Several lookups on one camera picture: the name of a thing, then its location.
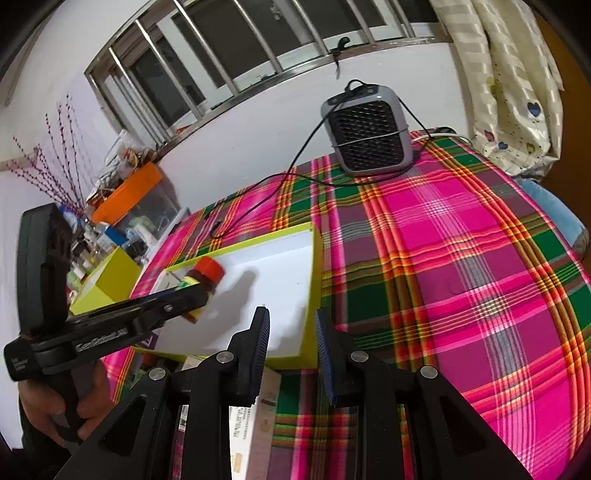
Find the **blue white carton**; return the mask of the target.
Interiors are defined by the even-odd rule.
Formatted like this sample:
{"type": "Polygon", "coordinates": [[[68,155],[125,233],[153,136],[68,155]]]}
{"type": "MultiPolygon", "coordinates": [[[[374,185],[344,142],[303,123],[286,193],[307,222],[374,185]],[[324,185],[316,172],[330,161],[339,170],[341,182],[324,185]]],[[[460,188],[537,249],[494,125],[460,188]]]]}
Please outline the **blue white carton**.
{"type": "Polygon", "coordinates": [[[127,237],[121,234],[111,225],[99,222],[95,225],[97,244],[106,251],[116,247],[122,247],[127,242],[127,237]]]}

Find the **yellow-green box lid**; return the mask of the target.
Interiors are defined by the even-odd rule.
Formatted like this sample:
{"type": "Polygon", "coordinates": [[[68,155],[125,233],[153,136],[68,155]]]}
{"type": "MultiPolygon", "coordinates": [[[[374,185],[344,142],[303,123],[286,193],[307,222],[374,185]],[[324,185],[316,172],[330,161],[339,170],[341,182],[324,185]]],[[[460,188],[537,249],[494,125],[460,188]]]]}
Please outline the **yellow-green box lid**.
{"type": "Polygon", "coordinates": [[[140,272],[140,266],[124,250],[113,250],[84,281],[70,312],[81,315],[127,300],[140,272]]]}

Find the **pink plaid tablecloth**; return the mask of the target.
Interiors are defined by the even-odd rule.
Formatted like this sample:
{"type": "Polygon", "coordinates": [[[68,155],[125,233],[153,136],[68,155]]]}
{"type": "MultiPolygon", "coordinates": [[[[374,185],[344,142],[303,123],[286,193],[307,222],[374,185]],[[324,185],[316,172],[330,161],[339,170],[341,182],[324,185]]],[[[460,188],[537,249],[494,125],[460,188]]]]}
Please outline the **pink plaid tablecloth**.
{"type": "Polygon", "coordinates": [[[322,303],[356,345],[438,367],[536,479],[565,470],[590,429],[590,279],[542,209],[452,139],[391,181],[330,156],[198,210],[141,276],[311,222],[322,303]]]}

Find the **wooden wardrobe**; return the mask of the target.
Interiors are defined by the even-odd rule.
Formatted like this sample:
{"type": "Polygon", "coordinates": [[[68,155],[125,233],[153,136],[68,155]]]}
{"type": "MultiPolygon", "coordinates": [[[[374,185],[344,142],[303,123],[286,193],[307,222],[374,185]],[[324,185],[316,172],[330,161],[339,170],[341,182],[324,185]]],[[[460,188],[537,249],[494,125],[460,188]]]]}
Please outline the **wooden wardrobe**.
{"type": "Polygon", "coordinates": [[[555,29],[538,13],[538,25],[553,54],[564,90],[564,130],[561,159],[551,169],[544,185],[561,198],[578,215],[590,208],[590,160],[586,108],[590,103],[590,84],[579,62],[555,29]]]}

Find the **red twig branches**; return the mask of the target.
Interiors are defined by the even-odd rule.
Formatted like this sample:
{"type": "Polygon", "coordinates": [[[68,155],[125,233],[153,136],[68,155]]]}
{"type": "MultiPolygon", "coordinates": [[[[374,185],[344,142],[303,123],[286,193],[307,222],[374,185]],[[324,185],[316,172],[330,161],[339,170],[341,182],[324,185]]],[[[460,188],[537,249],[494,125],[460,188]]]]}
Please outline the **red twig branches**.
{"type": "Polygon", "coordinates": [[[91,157],[84,144],[73,97],[67,93],[56,104],[52,122],[45,114],[48,141],[27,151],[18,137],[12,141],[20,156],[7,161],[6,169],[24,180],[55,203],[78,217],[86,215],[86,187],[92,188],[91,157]]]}

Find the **orange plastic bin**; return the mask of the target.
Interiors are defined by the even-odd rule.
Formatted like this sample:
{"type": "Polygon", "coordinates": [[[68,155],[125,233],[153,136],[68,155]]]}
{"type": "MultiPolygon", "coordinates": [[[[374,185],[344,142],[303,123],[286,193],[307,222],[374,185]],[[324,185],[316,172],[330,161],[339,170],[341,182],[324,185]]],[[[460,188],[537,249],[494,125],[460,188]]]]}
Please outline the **orange plastic bin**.
{"type": "Polygon", "coordinates": [[[131,174],[92,213],[94,224],[117,224],[163,179],[160,169],[148,163],[131,174]]]}

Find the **shallow yellow-green tray box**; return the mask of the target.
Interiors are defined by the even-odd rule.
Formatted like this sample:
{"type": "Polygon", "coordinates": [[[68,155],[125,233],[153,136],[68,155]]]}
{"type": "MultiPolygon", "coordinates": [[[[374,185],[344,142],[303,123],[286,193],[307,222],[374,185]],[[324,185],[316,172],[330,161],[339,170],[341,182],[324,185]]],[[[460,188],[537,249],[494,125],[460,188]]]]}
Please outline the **shallow yellow-green tray box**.
{"type": "Polygon", "coordinates": [[[207,357],[249,327],[256,308],[263,306],[270,312],[266,364],[276,371],[315,368],[322,254],[322,235],[311,222],[209,253],[223,267],[224,276],[198,320],[169,320],[137,349],[171,358],[207,357]]]}

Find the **cream patterned curtain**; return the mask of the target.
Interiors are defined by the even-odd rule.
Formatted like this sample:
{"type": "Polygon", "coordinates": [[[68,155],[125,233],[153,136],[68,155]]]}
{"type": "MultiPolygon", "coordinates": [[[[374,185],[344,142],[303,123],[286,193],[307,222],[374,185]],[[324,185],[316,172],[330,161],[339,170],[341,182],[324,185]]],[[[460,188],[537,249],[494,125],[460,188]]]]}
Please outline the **cream patterned curtain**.
{"type": "Polygon", "coordinates": [[[510,176],[542,180],[561,156],[563,81],[532,9],[524,1],[431,5],[466,76],[474,147],[510,176]]]}

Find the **brown jar orange lid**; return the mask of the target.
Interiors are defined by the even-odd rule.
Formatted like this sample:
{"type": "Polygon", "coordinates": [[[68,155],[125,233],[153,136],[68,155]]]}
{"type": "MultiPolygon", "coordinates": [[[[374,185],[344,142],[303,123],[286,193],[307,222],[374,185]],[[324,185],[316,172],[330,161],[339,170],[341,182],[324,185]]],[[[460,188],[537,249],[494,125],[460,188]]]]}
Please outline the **brown jar orange lid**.
{"type": "Polygon", "coordinates": [[[177,289],[200,285],[208,295],[208,299],[215,293],[215,289],[221,282],[225,270],[214,258],[200,257],[177,285],[177,289]]]}

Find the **white beige long box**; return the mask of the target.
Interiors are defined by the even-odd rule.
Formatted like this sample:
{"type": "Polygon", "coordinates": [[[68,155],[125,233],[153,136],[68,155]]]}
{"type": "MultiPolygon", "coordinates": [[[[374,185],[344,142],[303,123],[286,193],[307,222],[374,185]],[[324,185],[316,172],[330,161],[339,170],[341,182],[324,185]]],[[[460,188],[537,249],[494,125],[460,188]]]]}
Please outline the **white beige long box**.
{"type": "Polygon", "coordinates": [[[269,470],[281,376],[270,368],[252,407],[229,408],[229,446],[232,479],[266,479],[269,470]]]}

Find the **small grey space heater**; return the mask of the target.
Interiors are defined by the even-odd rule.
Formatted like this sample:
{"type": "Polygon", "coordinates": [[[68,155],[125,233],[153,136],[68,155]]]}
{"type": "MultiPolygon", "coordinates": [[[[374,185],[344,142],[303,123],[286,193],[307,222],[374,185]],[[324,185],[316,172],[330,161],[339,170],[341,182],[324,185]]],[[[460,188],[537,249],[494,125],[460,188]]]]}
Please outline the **small grey space heater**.
{"type": "Polygon", "coordinates": [[[349,176],[398,174],[418,157],[402,102],[387,86],[349,81],[342,93],[325,100],[321,115],[349,176]]]}

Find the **clear plastic storage box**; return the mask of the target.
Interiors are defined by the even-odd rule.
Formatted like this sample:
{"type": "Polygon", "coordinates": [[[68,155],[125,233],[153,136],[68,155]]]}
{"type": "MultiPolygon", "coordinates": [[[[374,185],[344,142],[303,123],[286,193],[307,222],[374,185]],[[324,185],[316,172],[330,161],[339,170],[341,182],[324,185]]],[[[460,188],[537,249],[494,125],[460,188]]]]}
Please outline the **clear plastic storage box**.
{"type": "Polygon", "coordinates": [[[147,248],[152,248],[172,226],[178,212],[175,200],[158,183],[114,224],[114,228],[128,241],[139,239],[147,248]]]}

